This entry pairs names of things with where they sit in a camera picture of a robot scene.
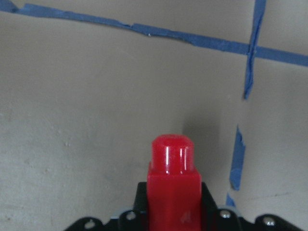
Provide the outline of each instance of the concrete floor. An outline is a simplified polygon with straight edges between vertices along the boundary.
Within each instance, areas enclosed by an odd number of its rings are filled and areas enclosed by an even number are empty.
[[[246,43],[254,5],[28,2]],[[268,2],[260,44],[307,55],[308,20],[296,16],[288,25],[284,16],[304,14],[308,3],[288,5]],[[195,142],[195,164],[218,204],[230,192],[250,221],[269,212],[308,229],[306,67],[257,59],[255,85],[243,101],[242,55],[9,13],[0,13],[0,28],[3,230],[61,231],[88,215],[108,221],[132,204],[146,180],[151,141],[163,133]],[[238,124],[247,148],[241,189],[233,192]]]

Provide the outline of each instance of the black plastic mount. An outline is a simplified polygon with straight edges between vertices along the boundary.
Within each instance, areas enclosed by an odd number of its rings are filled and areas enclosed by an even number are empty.
[[[205,183],[202,183],[202,231],[302,231],[284,219],[264,214],[255,223],[238,217],[233,211],[219,209]],[[132,210],[111,219],[105,225],[97,218],[77,220],[65,231],[148,231],[146,182],[140,182]]]

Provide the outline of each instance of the tape strip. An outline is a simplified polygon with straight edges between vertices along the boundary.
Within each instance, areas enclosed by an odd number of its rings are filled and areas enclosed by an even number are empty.
[[[270,59],[278,62],[308,66],[308,56],[276,49],[257,47],[256,57]]]
[[[253,28],[250,38],[250,46],[246,64],[244,98],[247,100],[254,84],[254,62],[257,52],[257,42],[265,11],[266,0],[255,0]]]
[[[241,186],[245,149],[246,146],[243,142],[242,134],[239,128],[237,128],[235,143],[234,143],[233,159],[230,171],[230,183],[232,188],[236,191],[239,191]]]
[[[62,11],[55,8],[26,4],[19,9],[10,0],[0,0],[0,11],[22,14],[33,17],[59,18],[76,20],[82,22],[90,22],[114,26],[122,29],[132,30],[148,36],[160,36],[185,41],[197,47],[215,49],[219,51],[227,51],[236,54],[247,55],[247,67],[245,78],[244,97],[247,99],[253,85],[253,65],[255,57],[270,59],[279,62],[308,66],[308,56],[295,54],[286,51],[280,51],[270,48],[258,47],[257,39],[260,32],[262,18],[265,10],[266,0],[256,0],[254,10],[253,31],[250,44],[223,40],[219,38],[211,38],[196,34],[184,33],[179,31],[171,31],[168,29],[147,26],[141,24],[128,25],[118,20],[91,16],[87,14],[74,13],[70,11]]]
[[[235,201],[232,199],[229,193],[227,193],[226,205],[236,207]]]

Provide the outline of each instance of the red rounded top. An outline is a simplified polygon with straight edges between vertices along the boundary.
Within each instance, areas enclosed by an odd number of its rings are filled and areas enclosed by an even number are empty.
[[[159,173],[185,174],[194,170],[193,142],[184,135],[161,135],[152,142],[151,169]]]

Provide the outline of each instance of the bolt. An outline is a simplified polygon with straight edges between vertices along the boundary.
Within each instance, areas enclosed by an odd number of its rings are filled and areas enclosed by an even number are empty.
[[[222,218],[230,218],[231,217],[231,213],[228,210],[221,210],[220,216]]]
[[[91,219],[85,224],[85,229],[90,230],[95,226],[95,222]]]
[[[126,214],[127,220],[134,220],[135,218],[136,218],[136,214],[133,211],[130,211],[129,213]]]
[[[263,222],[264,222],[264,224],[266,224],[268,226],[274,226],[275,225],[275,220],[271,217],[264,217]]]

